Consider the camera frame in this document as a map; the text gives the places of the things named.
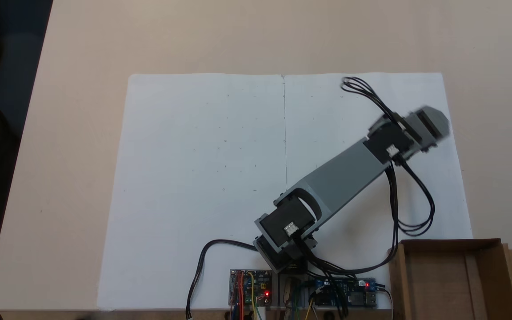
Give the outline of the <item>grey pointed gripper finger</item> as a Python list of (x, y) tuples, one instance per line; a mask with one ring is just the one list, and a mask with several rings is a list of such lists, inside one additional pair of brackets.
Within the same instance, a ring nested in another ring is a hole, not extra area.
[(422, 107), (420, 121), (435, 139), (443, 139), (450, 134), (449, 120), (445, 114), (433, 107)]

